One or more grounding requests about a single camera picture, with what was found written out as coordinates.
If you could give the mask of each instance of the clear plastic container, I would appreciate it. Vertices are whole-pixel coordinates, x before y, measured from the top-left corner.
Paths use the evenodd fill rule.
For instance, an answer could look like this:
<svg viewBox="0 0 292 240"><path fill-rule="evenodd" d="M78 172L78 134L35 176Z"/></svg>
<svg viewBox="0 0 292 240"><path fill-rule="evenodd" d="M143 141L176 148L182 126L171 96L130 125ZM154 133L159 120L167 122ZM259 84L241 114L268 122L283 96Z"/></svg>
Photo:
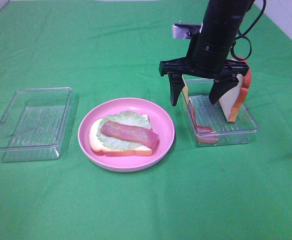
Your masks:
<svg viewBox="0 0 292 240"><path fill-rule="evenodd" d="M20 90L0 120L2 162L57 159L70 118L70 87Z"/></svg>
<svg viewBox="0 0 292 240"><path fill-rule="evenodd" d="M245 144L250 141L258 126L244 104L236 121L227 122L219 102L212 105L208 99L212 79L186 79L185 82L189 88L188 96L182 92L179 101L182 102L196 147Z"/></svg>

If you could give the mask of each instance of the bread crust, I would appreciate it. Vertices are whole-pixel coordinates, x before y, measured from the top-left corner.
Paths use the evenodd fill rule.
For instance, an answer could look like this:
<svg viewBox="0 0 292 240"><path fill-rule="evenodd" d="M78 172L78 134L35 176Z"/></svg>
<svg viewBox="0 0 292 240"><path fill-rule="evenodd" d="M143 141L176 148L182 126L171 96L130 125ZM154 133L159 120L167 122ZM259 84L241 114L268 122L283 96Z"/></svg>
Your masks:
<svg viewBox="0 0 292 240"><path fill-rule="evenodd" d="M239 74L237 77L242 78L242 83L241 83L241 86L239 88L238 95L233 96L234 98L236 98L233 105L227 106L226 101L224 103L222 103L221 101L223 101L223 97L221 97L219 100L221 103L222 110L223 110L228 122L235 122L236 121L236 118L237 118L238 113L239 113L239 108L244 103L244 101L248 95L248 88L250 87L250 84L251 84L251 69L249 68L249 70L245 76L242 76L241 74Z"/></svg>

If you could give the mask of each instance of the sandwich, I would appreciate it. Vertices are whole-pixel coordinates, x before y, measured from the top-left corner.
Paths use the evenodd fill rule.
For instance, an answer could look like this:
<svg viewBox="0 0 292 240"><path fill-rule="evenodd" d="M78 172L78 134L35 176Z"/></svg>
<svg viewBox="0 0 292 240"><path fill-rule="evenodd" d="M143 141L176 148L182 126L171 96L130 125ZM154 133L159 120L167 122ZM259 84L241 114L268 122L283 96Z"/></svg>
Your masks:
<svg viewBox="0 0 292 240"><path fill-rule="evenodd" d="M97 119L89 132L89 144L97 155L150 156L159 141L147 114L126 110Z"/></svg>

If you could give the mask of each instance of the bread slice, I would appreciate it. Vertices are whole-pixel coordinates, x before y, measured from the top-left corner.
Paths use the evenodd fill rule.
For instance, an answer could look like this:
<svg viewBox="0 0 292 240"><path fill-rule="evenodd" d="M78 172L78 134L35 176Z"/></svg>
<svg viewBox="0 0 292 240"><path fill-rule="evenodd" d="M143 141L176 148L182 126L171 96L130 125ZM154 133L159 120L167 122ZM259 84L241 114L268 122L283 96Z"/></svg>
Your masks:
<svg viewBox="0 0 292 240"><path fill-rule="evenodd" d="M219 103L228 122L235 122L239 108L243 104L248 94L248 88L251 83L251 69L249 68L246 76L237 75L239 83L236 87L226 92L220 99Z"/></svg>
<svg viewBox="0 0 292 240"><path fill-rule="evenodd" d="M144 145L140 145L134 149L130 150L113 150L103 145L103 143L98 139L97 132L98 126L102 118L97 119L90 128L89 132L89 144L91 149L97 155L106 155L109 157L119 157L119 156L150 156L153 150Z"/></svg>

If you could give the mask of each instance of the green tablecloth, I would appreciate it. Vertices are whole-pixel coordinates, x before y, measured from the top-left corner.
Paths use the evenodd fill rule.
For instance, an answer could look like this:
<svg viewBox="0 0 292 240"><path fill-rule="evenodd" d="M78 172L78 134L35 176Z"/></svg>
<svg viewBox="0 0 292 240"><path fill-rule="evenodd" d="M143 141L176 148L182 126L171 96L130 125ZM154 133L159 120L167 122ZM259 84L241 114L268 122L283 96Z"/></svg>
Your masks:
<svg viewBox="0 0 292 240"><path fill-rule="evenodd" d="M13 94L72 87L77 111L58 160L0 162L0 240L292 240L292 41L266 16L250 32L248 144L194 147L159 62L183 57L180 20L201 23L206 0L14 1L0 11L0 118ZM257 16L253 7L245 29ZM245 55L247 45L238 44ZM137 97L162 106L175 141L158 164L107 171L77 131L95 106Z"/></svg>

